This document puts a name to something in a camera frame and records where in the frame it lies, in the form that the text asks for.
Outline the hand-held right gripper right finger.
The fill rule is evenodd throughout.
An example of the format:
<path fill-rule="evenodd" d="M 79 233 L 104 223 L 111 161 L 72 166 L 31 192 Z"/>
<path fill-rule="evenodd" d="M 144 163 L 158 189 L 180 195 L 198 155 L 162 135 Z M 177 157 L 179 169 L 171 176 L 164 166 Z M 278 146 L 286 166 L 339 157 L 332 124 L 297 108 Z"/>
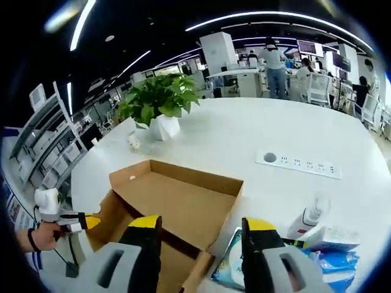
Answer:
<path fill-rule="evenodd" d="M 332 292 L 320 267 L 295 246 L 286 246 L 275 226 L 242 218 L 242 271 L 246 292 Z"/>

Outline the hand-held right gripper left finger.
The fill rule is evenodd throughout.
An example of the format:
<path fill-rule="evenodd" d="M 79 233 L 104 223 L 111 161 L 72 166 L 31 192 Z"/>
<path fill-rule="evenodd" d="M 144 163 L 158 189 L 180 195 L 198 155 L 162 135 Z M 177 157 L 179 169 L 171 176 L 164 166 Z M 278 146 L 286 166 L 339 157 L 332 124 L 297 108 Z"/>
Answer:
<path fill-rule="evenodd" d="M 162 217 L 133 220 L 117 242 L 86 259 L 75 292 L 156 292 L 161 270 Z"/>

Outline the person's left hand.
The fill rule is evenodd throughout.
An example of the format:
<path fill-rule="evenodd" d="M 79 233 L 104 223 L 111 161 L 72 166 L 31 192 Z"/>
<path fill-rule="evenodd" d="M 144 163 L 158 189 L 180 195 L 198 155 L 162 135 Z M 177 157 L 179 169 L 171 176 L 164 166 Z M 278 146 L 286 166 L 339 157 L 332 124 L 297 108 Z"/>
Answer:
<path fill-rule="evenodd" d="M 36 229 L 28 229 L 27 241 L 23 246 L 24 251 L 49 251 L 57 246 L 55 234 L 62 235 L 60 225 L 57 223 L 42 222 Z"/>

